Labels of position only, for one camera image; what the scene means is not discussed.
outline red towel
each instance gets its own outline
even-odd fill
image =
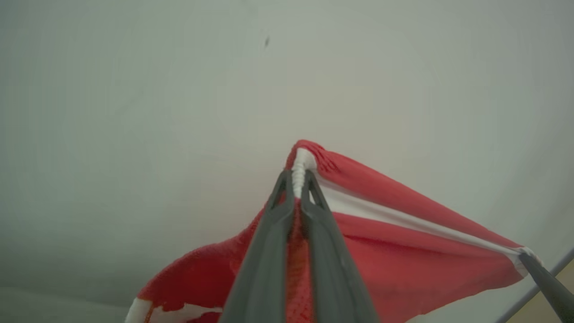
[[[286,163],[294,170],[296,196],[301,167],[316,171],[385,323],[405,322],[523,278],[517,256],[532,254],[529,249],[408,187],[301,140]],[[237,236],[196,249],[163,269],[139,292],[126,322],[217,322],[261,214]],[[295,219],[297,227],[298,214]],[[288,323],[308,323],[313,319],[307,242],[299,230],[294,233],[288,246],[286,316]]]

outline white ceiling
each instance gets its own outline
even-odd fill
[[[127,306],[238,233],[297,139],[574,247],[574,2],[0,2],[0,284]],[[421,322],[494,322],[532,282]]]

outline white trim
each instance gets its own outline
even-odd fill
[[[144,301],[139,298],[134,299],[127,313],[125,323],[143,323],[151,306],[152,302],[150,301]],[[222,311],[220,307],[210,309],[198,305],[185,304],[180,310],[164,312],[163,306],[159,306],[153,309],[149,323],[185,323],[201,317],[204,313],[221,313]]]
[[[323,195],[329,203],[329,208],[333,212],[387,222],[390,224],[403,226],[404,228],[430,233],[435,236],[440,236],[443,238],[502,253],[513,262],[514,267],[516,267],[517,271],[522,276],[527,276],[528,271],[526,268],[524,268],[522,262],[518,258],[521,253],[527,253],[531,256],[534,256],[535,259],[537,259],[538,262],[542,264],[540,259],[529,248],[510,248],[491,243],[470,234],[459,232],[445,226],[435,224],[415,216],[411,216],[410,214],[406,214],[401,211],[397,211],[389,207],[364,200],[357,196],[355,193],[350,192],[322,178],[316,171],[317,163],[315,161],[315,156],[304,148],[297,149],[297,156],[295,161],[296,162],[293,163],[292,170],[293,191],[296,197],[301,198],[301,189],[305,178],[305,170],[312,170],[316,174],[317,180],[321,185]]]
[[[315,156],[305,148],[297,148],[297,155],[293,162],[291,178],[293,180],[293,194],[301,198],[303,183],[305,182],[305,170],[316,170],[317,161]]]

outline red cloth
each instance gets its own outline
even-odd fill
[[[408,187],[340,154],[301,140],[297,148],[315,156],[318,173],[371,202],[408,213],[459,232],[504,245],[520,245]],[[296,228],[299,222],[296,201]],[[154,277],[138,294],[155,307],[180,310],[185,304],[223,307],[262,212],[237,236],[196,249]],[[470,295],[511,285],[522,276],[505,255],[401,226],[334,213],[347,247],[385,323],[405,322]],[[294,230],[288,248],[287,322],[312,322],[307,242]],[[215,323],[219,313],[206,312],[188,322]]]

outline white fabric edge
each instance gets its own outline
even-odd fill
[[[145,322],[145,318],[151,306],[151,301],[145,301],[139,298],[134,299],[130,310],[127,312],[125,323]],[[205,313],[221,313],[222,311],[220,307],[210,309],[198,305],[185,304],[180,310],[164,312],[163,306],[159,306],[153,309],[149,323],[182,323],[194,318],[199,318]]]
[[[510,248],[503,245],[498,245],[477,238],[470,234],[459,232],[442,225],[411,216],[410,214],[406,214],[401,211],[397,211],[389,207],[364,200],[353,192],[350,192],[322,178],[317,173],[317,162],[315,160],[315,156],[305,148],[297,149],[297,155],[292,167],[293,192],[297,198],[301,198],[306,170],[311,170],[315,173],[321,186],[323,195],[329,203],[329,208],[333,212],[387,222],[394,225],[403,226],[405,228],[430,233],[446,239],[455,240],[461,243],[499,252],[507,256],[514,264],[516,270],[524,277],[528,276],[528,270],[526,270],[518,258],[521,253],[527,253],[528,255],[535,258],[541,265],[544,265],[542,261],[529,248]]]

